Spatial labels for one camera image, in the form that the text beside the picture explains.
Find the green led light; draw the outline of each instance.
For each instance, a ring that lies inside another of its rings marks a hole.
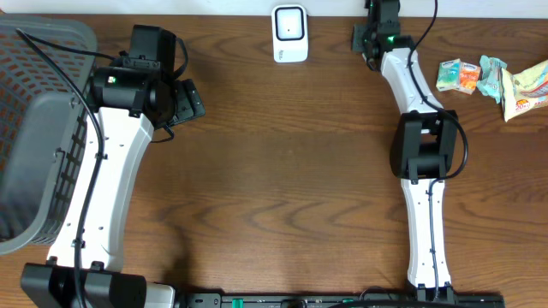
[[[354,300],[353,299],[343,299],[342,302],[343,303],[352,303]]]
[[[232,308],[243,308],[243,299],[232,299]]]

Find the chip bag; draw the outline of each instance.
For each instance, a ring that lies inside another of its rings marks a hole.
[[[548,105],[548,61],[519,74],[501,68],[504,120]]]

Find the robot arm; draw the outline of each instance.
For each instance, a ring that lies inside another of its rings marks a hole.
[[[420,114],[437,113],[432,107],[424,104],[414,86],[408,71],[409,48],[399,48],[384,54],[381,64],[381,74],[388,80],[401,114],[418,112]],[[412,70],[421,90],[428,96],[428,101],[439,108],[441,103],[432,95],[426,80],[420,71],[417,52],[411,59]],[[431,133],[429,129],[421,129],[420,134]],[[435,179],[418,179],[417,181],[402,179],[403,194],[408,208],[410,258],[408,280],[415,286],[435,287],[435,275],[432,261],[432,243],[430,232],[429,196],[426,193]],[[442,201],[445,183],[433,187],[432,198],[435,250],[438,264],[438,285],[451,284],[444,252],[444,225]]]
[[[442,104],[428,88],[420,71],[417,52],[411,54],[413,40],[400,34],[399,1],[371,0],[367,6],[367,24],[354,26],[353,50],[362,53],[367,66],[387,79],[401,114],[390,149],[390,166],[393,174],[401,179],[408,209],[408,281],[415,290],[449,287],[451,279],[444,253],[442,212],[445,184],[439,182],[431,192],[430,189],[431,183],[446,176],[450,170],[456,127],[439,113]],[[411,77],[410,56],[417,86],[436,109],[424,102]],[[456,118],[455,111],[448,112]],[[425,142],[423,137],[428,134],[435,140]]]
[[[119,272],[123,267],[123,232],[129,200],[140,160],[152,139],[154,128],[145,115],[130,117],[127,110],[101,108],[96,117],[106,138],[104,152],[107,157],[99,171],[86,217],[82,268],[90,269],[92,263],[96,263],[102,264],[102,270]],[[48,253],[48,260],[56,259],[59,266],[74,267],[72,242],[98,144],[89,120],[87,132],[86,149],[73,198],[61,232]]]
[[[104,158],[92,191],[81,246],[80,282],[93,307],[172,308],[176,290],[120,273],[123,233],[141,158],[155,129],[205,114],[191,80],[179,81],[186,62],[174,71],[175,34],[159,27],[135,26],[129,54],[98,68],[90,80],[87,103],[104,136]],[[47,264],[26,264],[21,287],[40,307],[75,302],[74,243],[92,171],[98,139],[89,116],[86,147],[74,194]]]

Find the orange snack packet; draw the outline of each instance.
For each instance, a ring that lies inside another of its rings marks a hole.
[[[472,94],[480,78],[481,67],[462,62],[459,73],[459,87],[456,89],[466,94]]]

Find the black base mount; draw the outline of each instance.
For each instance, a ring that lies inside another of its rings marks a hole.
[[[145,277],[111,273],[100,269],[82,270],[89,307],[142,308],[146,301]],[[77,307],[74,292],[74,269],[55,264],[26,264],[21,287],[40,308]],[[330,308],[354,304],[346,308],[405,306],[405,303],[429,302],[433,291],[408,283],[406,292],[371,287],[362,294],[348,295],[224,295],[220,293],[182,293],[174,308]],[[451,286],[441,287],[436,301],[441,304],[473,308],[504,308],[503,297],[497,294],[456,294]]]

